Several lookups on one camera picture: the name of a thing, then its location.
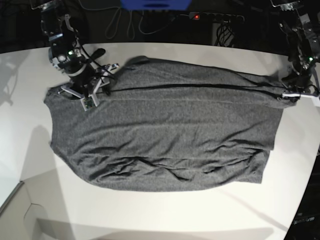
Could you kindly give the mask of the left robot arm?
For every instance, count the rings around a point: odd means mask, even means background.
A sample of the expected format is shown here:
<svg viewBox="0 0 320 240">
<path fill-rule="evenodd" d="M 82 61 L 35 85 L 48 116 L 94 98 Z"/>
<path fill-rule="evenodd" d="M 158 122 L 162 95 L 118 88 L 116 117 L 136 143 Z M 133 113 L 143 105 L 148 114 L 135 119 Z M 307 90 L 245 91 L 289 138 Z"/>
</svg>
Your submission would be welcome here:
<svg viewBox="0 0 320 240">
<path fill-rule="evenodd" d="M 320 25 L 315 12 L 317 0 L 233 0 L 234 14 L 212 9 L 194 10 L 189 1 L 122 1 L 116 14 L 138 14 L 139 32 L 150 38 L 168 35 L 173 25 L 218 24 L 214 44 L 223 48 L 261 48 L 283 51 L 291 64 L 289 75 L 277 80 L 271 76 L 244 74 L 228 69 L 188 65 L 196 78 L 177 87 L 213 90 L 224 102 L 258 104 L 275 109 L 291 107 L 302 97 L 320 98 L 320 84 L 312 83 L 320 61 Z"/>
</svg>

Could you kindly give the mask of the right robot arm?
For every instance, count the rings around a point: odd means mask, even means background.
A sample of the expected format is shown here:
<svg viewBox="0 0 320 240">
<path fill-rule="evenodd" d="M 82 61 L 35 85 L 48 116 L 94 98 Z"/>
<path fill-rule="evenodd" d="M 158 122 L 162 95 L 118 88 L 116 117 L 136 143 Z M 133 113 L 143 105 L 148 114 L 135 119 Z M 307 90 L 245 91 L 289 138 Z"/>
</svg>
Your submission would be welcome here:
<svg viewBox="0 0 320 240">
<path fill-rule="evenodd" d="M 105 50 L 85 52 L 64 2 L 45 0 L 40 10 L 49 60 L 69 77 L 68 83 L 47 91 L 44 103 L 53 116 L 91 118 L 108 111 L 181 114 L 224 105 L 281 111 L 301 97 L 272 76 L 143 55 L 129 59 L 117 73 L 111 72 L 111 65 L 93 68 Z"/>
</svg>

